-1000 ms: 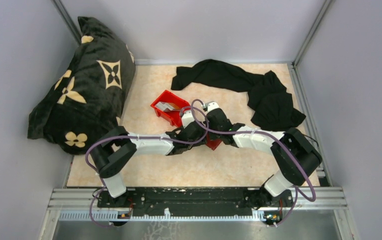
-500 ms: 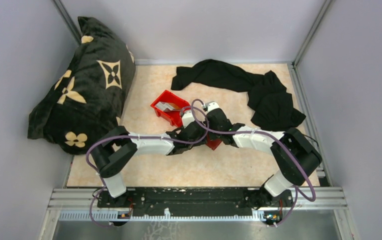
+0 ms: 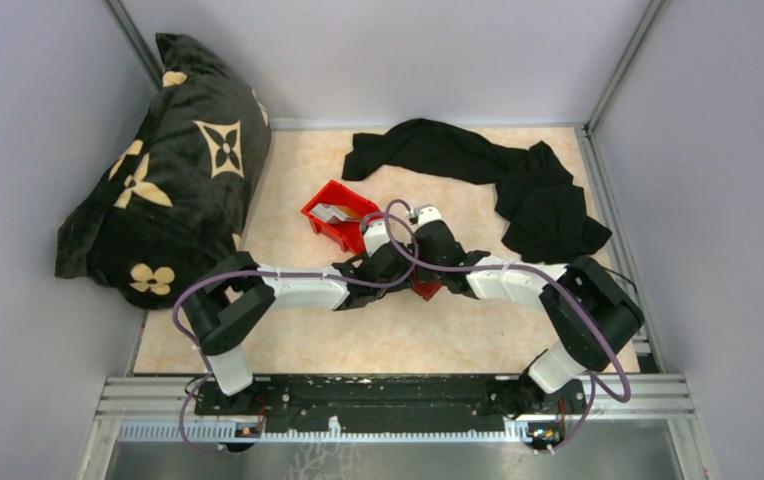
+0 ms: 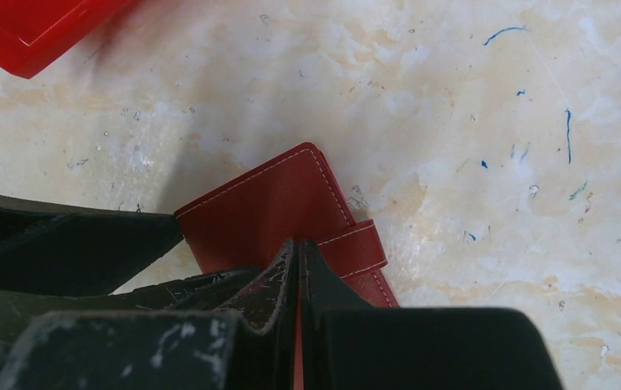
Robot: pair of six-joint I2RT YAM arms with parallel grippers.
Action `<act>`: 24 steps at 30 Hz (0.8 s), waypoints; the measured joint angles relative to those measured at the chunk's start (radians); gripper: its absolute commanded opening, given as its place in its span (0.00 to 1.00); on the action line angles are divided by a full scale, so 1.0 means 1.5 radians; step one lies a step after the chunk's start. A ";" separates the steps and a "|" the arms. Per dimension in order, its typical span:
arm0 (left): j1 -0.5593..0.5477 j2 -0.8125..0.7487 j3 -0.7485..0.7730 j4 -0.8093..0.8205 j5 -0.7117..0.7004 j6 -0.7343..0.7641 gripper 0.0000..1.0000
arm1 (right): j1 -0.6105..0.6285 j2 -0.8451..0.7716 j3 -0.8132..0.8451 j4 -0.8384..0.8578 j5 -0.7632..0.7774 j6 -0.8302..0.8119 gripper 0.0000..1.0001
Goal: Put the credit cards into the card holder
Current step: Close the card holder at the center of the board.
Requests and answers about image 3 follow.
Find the red leather card holder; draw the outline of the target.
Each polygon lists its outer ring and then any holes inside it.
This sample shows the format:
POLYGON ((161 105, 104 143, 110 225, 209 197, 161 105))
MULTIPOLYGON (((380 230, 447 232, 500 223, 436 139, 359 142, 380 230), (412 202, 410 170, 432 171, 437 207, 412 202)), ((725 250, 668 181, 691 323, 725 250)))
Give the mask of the red leather card holder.
POLYGON ((411 290, 426 302, 430 301, 441 288, 442 283, 438 279, 423 281, 416 278, 411 286, 411 290))

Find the red plastic bin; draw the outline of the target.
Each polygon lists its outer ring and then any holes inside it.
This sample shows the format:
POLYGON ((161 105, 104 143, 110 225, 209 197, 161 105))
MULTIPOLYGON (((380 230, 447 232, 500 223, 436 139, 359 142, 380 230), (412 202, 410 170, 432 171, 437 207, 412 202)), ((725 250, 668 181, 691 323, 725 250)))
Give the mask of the red plastic bin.
POLYGON ((315 234, 329 238, 344 252, 362 254, 365 244, 360 223, 378 210, 376 203, 330 180, 304 205, 301 213, 315 234))

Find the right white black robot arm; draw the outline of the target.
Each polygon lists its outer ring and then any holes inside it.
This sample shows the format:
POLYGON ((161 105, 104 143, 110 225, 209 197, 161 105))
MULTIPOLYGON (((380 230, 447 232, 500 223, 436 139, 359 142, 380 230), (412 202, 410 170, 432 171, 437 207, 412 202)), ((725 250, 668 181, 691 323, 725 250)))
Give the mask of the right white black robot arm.
POLYGON ((421 266, 452 293, 546 313, 558 339, 526 368, 521 385, 522 401, 534 412, 548 411, 577 376, 612 364, 645 323, 640 307, 589 256, 554 265, 509 261, 465 251, 442 220, 415 226, 421 266))

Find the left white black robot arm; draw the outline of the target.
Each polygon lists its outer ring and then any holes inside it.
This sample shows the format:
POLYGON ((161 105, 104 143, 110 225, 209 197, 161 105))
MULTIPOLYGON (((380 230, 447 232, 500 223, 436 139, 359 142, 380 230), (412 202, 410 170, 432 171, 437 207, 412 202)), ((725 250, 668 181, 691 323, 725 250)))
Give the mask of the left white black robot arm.
POLYGON ((259 321, 285 309, 363 308, 410 288, 415 265, 399 246, 386 243, 371 254, 311 270, 276 268, 246 251, 234 253, 178 297, 173 322, 180 326, 180 318, 187 319, 185 334, 199 348, 221 404, 246 413, 256 404, 258 388, 242 343, 259 321))

